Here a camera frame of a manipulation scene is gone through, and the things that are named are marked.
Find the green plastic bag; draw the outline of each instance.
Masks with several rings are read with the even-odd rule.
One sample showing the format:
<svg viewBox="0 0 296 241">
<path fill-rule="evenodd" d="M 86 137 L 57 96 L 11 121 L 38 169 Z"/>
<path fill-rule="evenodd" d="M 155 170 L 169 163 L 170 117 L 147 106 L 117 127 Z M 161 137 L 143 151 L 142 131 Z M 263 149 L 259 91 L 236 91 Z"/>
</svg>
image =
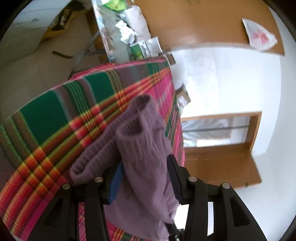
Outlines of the green plastic bag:
<svg viewBox="0 0 296 241">
<path fill-rule="evenodd" d="M 125 0 L 102 0 L 102 5 L 116 12 L 127 9 Z"/>
</svg>

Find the white wall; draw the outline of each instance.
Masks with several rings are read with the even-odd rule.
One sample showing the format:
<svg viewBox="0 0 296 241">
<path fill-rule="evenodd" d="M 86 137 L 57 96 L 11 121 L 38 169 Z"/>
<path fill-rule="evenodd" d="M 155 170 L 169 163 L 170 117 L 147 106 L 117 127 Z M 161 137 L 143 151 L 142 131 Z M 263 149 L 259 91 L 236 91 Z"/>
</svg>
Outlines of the white wall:
<svg viewBox="0 0 296 241">
<path fill-rule="evenodd" d="M 281 100 L 267 152 L 255 161 L 260 185 L 238 190 L 268 241 L 278 241 L 296 215 L 296 43 L 275 16 L 285 48 L 281 57 Z"/>
<path fill-rule="evenodd" d="M 230 47 L 181 50 L 173 55 L 175 88 L 184 83 L 191 98 L 181 117 L 262 111 L 252 153 L 265 153 L 279 109 L 279 56 Z"/>
</svg>

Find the blue gripper pad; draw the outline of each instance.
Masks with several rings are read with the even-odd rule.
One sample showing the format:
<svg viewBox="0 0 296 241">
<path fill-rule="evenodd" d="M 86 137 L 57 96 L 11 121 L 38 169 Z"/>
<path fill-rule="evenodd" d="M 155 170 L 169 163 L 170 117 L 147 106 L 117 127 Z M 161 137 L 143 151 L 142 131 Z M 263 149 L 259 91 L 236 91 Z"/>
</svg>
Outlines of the blue gripper pad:
<svg viewBox="0 0 296 241">
<path fill-rule="evenodd" d="M 110 193 L 109 193 L 109 197 L 108 197 L 108 201 L 110 204 L 116 199 L 116 196 L 117 196 L 117 193 L 119 190 L 119 186 L 120 186 L 121 180 L 122 180 L 122 175 L 123 175 L 123 165 L 122 165 L 122 161 L 121 161 L 118 164 L 115 174 L 111 180 Z"/>
</svg>

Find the glass pane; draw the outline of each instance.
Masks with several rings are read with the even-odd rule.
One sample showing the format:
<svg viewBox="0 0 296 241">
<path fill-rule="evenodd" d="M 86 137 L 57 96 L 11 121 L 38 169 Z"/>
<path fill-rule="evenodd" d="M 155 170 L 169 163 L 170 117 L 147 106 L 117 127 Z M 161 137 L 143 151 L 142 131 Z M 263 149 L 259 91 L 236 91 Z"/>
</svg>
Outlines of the glass pane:
<svg viewBox="0 0 296 241">
<path fill-rule="evenodd" d="M 249 116 L 182 121 L 184 147 L 244 143 L 249 122 Z"/>
</svg>

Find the purple knit fabric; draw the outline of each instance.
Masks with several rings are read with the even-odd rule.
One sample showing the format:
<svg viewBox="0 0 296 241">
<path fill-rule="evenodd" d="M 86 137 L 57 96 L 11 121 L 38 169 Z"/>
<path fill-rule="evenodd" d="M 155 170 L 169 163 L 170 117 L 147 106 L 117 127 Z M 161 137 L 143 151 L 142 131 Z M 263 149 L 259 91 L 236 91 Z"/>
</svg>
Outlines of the purple knit fabric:
<svg viewBox="0 0 296 241">
<path fill-rule="evenodd" d="M 178 206 L 166 166 L 172 147 L 164 134 L 153 97 L 138 96 L 70 170 L 74 183 L 84 184 L 121 159 L 123 180 L 116 200 L 104 206 L 106 219 L 127 233 L 153 240 L 168 239 L 164 222 L 172 223 Z"/>
</svg>

